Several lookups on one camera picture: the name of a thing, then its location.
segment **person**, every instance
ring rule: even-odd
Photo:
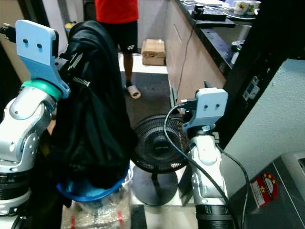
[[[132,84],[133,53],[138,48],[138,0],[95,0],[96,19],[123,53],[126,89],[138,99],[140,91]]]

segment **label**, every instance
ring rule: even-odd
[[[277,198],[278,183],[275,177],[265,172],[262,176],[257,177],[251,184],[252,193],[257,208],[260,208]]]

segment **black fan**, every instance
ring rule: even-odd
[[[187,161],[168,142],[163,132],[166,115],[154,115],[143,119],[135,128],[139,138],[132,155],[134,167],[132,189],[135,196],[148,205],[159,206],[173,198],[178,187],[176,170]],[[167,132],[170,139],[182,151],[188,147],[182,131],[181,117],[170,117]]]

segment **fan stand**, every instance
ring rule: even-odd
[[[178,179],[175,172],[166,174],[148,173],[137,166],[133,168],[132,190],[143,203],[160,206],[176,194]]]

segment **green ring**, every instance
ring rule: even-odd
[[[53,84],[43,81],[43,80],[31,80],[31,81],[25,81],[22,84],[22,87],[29,86],[29,87],[35,87],[38,88],[45,93],[49,94],[52,96],[57,102],[60,100],[62,97],[61,91],[55,87]]]

